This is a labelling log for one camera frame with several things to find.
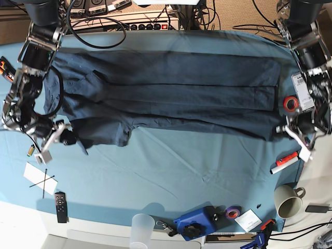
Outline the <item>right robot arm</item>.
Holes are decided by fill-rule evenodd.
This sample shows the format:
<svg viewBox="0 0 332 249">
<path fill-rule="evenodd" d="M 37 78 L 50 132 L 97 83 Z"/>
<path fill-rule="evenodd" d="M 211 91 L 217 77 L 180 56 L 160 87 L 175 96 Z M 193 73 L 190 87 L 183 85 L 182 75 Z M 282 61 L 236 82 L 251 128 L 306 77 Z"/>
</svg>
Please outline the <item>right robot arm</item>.
<svg viewBox="0 0 332 249">
<path fill-rule="evenodd" d="M 22 4 L 31 23 L 18 56 L 21 67 L 15 70 L 1 57 L 1 75 L 11 83 L 4 99 L 1 121 L 4 129 L 27 135 L 42 155 L 69 128 L 64 122 L 53 121 L 64 100 L 64 84 L 60 72 L 52 66 L 68 30 L 67 7 L 66 1 L 22 1 Z M 58 105 L 47 114 L 39 114 L 34 110 L 35 101 L 49 71 L 58 78 Z"/>
</svg>

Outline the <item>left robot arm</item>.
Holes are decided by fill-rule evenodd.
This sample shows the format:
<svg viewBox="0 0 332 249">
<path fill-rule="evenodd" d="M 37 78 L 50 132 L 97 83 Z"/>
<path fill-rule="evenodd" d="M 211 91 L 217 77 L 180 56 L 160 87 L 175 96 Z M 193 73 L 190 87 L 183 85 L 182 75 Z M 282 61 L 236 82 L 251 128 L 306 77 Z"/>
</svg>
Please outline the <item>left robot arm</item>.
<svg viewBox="0 0 332 249">
<path fill-rule="evenodd" d="M 301 78 L 313 99 L 313 107 L 287 117 L 277 128 L 308 150 L 317 138 L 331 134 L 331 55 L 323 41 L 317 18 L 326 1 L 278 1 L 278 30 L 295 59 Z"/>
</svg>

